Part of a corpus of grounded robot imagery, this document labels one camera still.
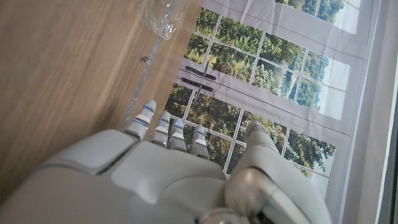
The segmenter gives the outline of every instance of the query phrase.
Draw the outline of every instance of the robotic hand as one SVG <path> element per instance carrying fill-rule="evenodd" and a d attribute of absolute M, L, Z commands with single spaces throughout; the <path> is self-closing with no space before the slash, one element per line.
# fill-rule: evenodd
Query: robotic hand
<path fill-rule="evenodd" d="M 331 223 L 312 184 L 280 156 L 263 125 L 231 177 L 209 160 L 202 126 L 187 153 L 183 123 L 168 135 L 156 103 L 123 131 L 84 139 L 42 164 L 0 208 L 0 223 Z"/>

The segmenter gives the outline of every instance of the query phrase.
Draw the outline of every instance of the window pane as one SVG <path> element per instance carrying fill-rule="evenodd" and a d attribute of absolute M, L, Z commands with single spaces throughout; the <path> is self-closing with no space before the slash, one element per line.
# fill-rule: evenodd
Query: window pane
<path fill-rule="evenodd" d="M 251 121 L 260 121 L 268 131 L 268 134 L 273 140 L 276 148 L 278 148 L 279 151 L 282 151 L 285 143 L 286 127 L 247 111 L 243 112 L 238 136 L 236 137 L 237 140 L 246 142 L 246 128 L 249 126 Z"/>
<path fill-rule="evenodd" d="M 214 28 L 218 20 L 218 14 L 208 9 L 202 8 L 200 11 L 199 18 L 195 31 L 205 34 L 209 37 L 213 34 Z"/>
<path fill-rule="evenodd" d="M 297 103 L 321 114 L 341 119 L 345 96 L 343 91 L 303 78 L 297 95 Z"/>
<path fill-rule="evenodd" d="M 240 144 L 235 144 L 234 150 L 231 155 L 231 160 L 229 161 L 229 165 L 227 168 L 226 173 L 231 174 L 232 171 L 235 169 L 236 164 L 238 164 L 239 160 L 242 158 L 243 153 L 245 152 L 246 147 L 241 146 Z"/>
<path fill-rule="evenodd" d="M 233 137 L 240 109 L 201 94 L 192 102 L 188 120 L 216 132 Z"/>
<path fill-rule="evenodd" d="M 165 110 L 170 114 L 182 118 L 187 109 L 192 90 L 174 83 Z"/>
<path fill-rule="evenodd" d="M 260 45 L 262 31 L 246 26 L 233 19 L 223 17 L 216 38 L 226 44 L 256 54 Z"/>
<path fill-rule="evenodd" d="M 244 82 L 249 82 L 254 65 L 254 57 L 230 47 L 213 43 L 209 53 L 209 67 L 231 75 Z"/>
<path fill-rule="evenodd" d="M 308 51 L 304 75 L 345 91 L 348 83 L 349 65 Z"/>
<path fill-rule="evenodd" d="M 293 101 L 299 77 L 291 72 L 259 60 L 252 84 L 268 92 Z"/>
<path fill-rule="evenodd" d="M 206 38 L 192 34 L 184 57 L 192 62 L 202 64 L 209 42 L 210 41 Z"/>
<path fill-rule="evenodd" d="M 275 35 L 266 34 L 260 57 L 299 72 L 305 49 Z"/>
<path fill-rule="evenodd" d="M 295 9 L 315 15 L 318 0 L 276 0 L 276 2 L 292 6 Z"/>
<path fill-rule="evenodd" d="M 290 130 L 285 158 L 329 176 L 336 147 Z"/>
<path fill-rule="evenodd" d="M 318 18 L 356 34 L 361 0 L 321 0 Z"/>
<path fill-rule="evenodd" d="M 311 183 L 318 190 L 323 198 L 326 198 L 326 192 L 328 190 L 329 178 L 315 174 L 313 172 L 296 167 L 305 177 L 310 179 Z"/>
<path fill-rule="evenodd" d="M 210 160 L 217 163 L 222 169 L 224 169 L 229 147 L 231 146 L 231 141 L 210 133 L 205 133 L 205 137 Z"/>

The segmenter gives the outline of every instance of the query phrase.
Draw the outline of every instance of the robot finger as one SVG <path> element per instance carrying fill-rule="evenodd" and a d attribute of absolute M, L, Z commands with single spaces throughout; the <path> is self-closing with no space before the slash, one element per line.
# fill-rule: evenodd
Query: robot finger
<path fill-rule="evenodd" d="M 281 153 L 275 147 L 275 144 L 272 141 L 271 137 L 268 135 L 265 127 L 262 125 L 262 123 L 258 121 L 252 121 L 246 128 L 246 145 L 247 148 L 253 146 L 270 147 L 277 151 L 279 154 Z"/>
<path fill-rule="evenodd" d="M 184 142 L 184 133 L 182 131 L 184 124 L 181 119 L 174 121 L 170 133 L 170 140 L 167 146 L 168 149 L 176 149 L 179 151 L 187 152 L 187 147 Z"/>
<path fill-rule="evenodd" d="M 145 106 L 142 107 L 141 112 L 133 119 L 132 123 L 123 132 L 143 140 L 155 109 L 156 102 L 154 100 L 149 100 Z"/>
<path fill-rule="evenodd" d="M 167 111 L 163 111 L 160 118 L 156 124 L 155 130 L 150 136 L 150 142 L 158 144 L 162 147 L 166 147 L 167 138 L 169 137 L 169 124 L 170 124 L 170 114 Z"/>
<path fill-rule="evenodd" d="M 191 154 L 204 159 L 210 159 L 206 147 L 205 130 L 202 125 L 198 125 L 193 133 Z"/>

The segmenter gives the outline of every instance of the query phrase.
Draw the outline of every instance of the wooden surface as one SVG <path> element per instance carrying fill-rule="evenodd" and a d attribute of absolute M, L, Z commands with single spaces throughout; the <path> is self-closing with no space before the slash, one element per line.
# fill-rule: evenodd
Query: wooden surface
<path fill-rule="evenodd" d="M 0 202 L 58 151 L 121 127 L 155 40 L 137 20 L 137 1 L 0 1 Z M 154 119 L 199 10 L 189 1 L 152 62 L 137 105 L 155 99 Z"/>

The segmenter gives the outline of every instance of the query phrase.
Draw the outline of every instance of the plastic bag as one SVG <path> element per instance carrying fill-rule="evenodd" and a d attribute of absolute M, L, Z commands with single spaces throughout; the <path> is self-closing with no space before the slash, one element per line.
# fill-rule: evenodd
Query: plastic bag
<path fill-rule="evenodd" d="M 136 4 L 141 22 L 149 29 L 169 40 L 182 18 L 188 0 L 148 0 Z"/>

